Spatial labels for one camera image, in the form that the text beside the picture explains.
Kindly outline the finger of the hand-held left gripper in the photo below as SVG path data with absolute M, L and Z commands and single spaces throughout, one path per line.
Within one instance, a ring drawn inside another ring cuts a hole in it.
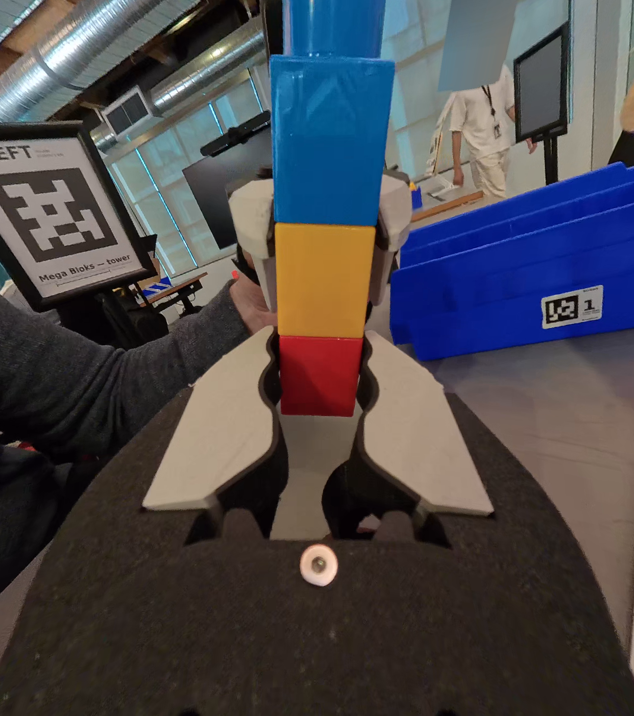
M 384 301 L 393 260 L 410 233 L 412 211 L 408 176 L 383 174 L 371 267 L 371 303 L 374 307 Z
M 273 180 L 252 180 L 232 191 L 230 212 L 241 249 L 251 256 L 268 309 L 277 312 Z

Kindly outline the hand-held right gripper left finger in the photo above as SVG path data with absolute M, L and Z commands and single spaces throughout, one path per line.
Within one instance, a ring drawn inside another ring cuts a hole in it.
M 273 526 L 288 480 L 277 405 L 279 336 L 264 328 L 224 355 L 193 385 L 143 499 L 148 511 L 206 511 L 220 520 L 249 510 Z

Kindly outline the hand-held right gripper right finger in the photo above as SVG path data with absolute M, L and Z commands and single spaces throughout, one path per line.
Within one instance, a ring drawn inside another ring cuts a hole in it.
M 418 524 L 430 514 L 489 517 L 493 505 L 443 386 L 371 330 L 361 366 L 350 496 L 378 514 L 403 510 Z

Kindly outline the yellow toy building block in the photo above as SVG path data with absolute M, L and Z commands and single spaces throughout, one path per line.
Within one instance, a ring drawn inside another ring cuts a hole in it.
M 275 225 L 280 336 L 361 339 L 375 227 Z

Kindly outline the blue toy building block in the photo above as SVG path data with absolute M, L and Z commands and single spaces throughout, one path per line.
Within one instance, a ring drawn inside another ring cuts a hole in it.
M 269 60 L 275 221 L 374 227 L 395 64 L 384 1 L 284 1 Z

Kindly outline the blue plastic bin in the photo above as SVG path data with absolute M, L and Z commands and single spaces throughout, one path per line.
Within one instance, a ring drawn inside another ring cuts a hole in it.
M 390 306 L 394 344 L 424 362 L 634 329 L 634 167 L 412 231 Z

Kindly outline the small wooden desk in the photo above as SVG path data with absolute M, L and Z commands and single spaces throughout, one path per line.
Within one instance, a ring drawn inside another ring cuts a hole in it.
M 157 314 L 176 304 L 181 304 L 184 307 L 181 315 L 197 314 L 202 310 L 203 306 L 195 306 L 190 297 L 202 290 L 202 279 L 207 276 L 208 272 L 204 271 L 187 281 L 171 284 L 170 286 L 164 283 L 167 279 L 163 279 L 155 284 L 156 288 L 146 289 L 141 289 L 136 283 L 129 287 L 129 291 L 136 296 L 136 300 L 141 307 L 153 314 Z

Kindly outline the grey desk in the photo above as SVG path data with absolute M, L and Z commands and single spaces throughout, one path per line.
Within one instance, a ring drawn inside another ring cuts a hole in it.
M 191 390 L 77 500 L 0 657 L 0 715 L 634 715 L 634 330 L 429 364 L 495 516 L 302 541 L 141 502 Z M 4 445 L 56 455 L 0 430 Z

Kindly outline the person's left hand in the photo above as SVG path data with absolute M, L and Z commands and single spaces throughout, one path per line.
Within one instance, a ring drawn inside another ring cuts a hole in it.
M 232 282 L 230 297 L 250 335 L 277 326 L 277 315 L 268 309 L 262 290 L 245 275 Z

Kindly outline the large dark display screen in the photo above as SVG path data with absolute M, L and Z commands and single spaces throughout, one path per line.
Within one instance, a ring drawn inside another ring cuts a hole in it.
M 271 127 L 216 157 L 201 155 L 183 174 L 219 249 L 234 246 L 229 197 L 252 180 L 272 178 Z

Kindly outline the wooden table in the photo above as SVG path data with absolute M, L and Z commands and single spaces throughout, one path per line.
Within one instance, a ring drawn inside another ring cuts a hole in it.
M 437 204 L 429 206 L 428 208 L 416 210 L 412 214 L 411 225 L 434 219 L 441 214 L 460 209 L 474 202 L 479 202 L 483 197 L 484 194 L 482 191 L 470 192 L 453 198 L 450 201 L 437 202 Z

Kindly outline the black webcam bar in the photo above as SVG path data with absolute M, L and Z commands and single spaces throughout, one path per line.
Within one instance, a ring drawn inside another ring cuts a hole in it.
M 244 145 L 250 138 L 258 133 L 270 129 L 271 112 L 260 112 L 237 127 L 228 128 L 220 137 L 203 145 L 200 154 L 203 157 L 216 157 L 238 145 Z

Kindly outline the small monitor on stand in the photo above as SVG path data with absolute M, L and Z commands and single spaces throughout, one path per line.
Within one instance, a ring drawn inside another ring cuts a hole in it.
M 516 142 L 544 150 L 545 184 L 559 180 L 557 140 L 570 124 L 570 22 L 564 22 L 513 63 Z

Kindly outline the black and white tag sign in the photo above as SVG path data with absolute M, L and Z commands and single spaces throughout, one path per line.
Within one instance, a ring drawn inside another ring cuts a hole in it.
M 82 122 L 0 123 L 0 262 L 41 312 L 154 276 Z

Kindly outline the silver air duct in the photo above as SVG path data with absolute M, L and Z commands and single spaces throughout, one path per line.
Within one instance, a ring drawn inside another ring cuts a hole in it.
M 80 1 L 0 75 L 0 123 L 43 121 L 161 30 L 204 1 Z M 265 53 L 261 16 L 252 17 L 148 94 L 164 114 Z

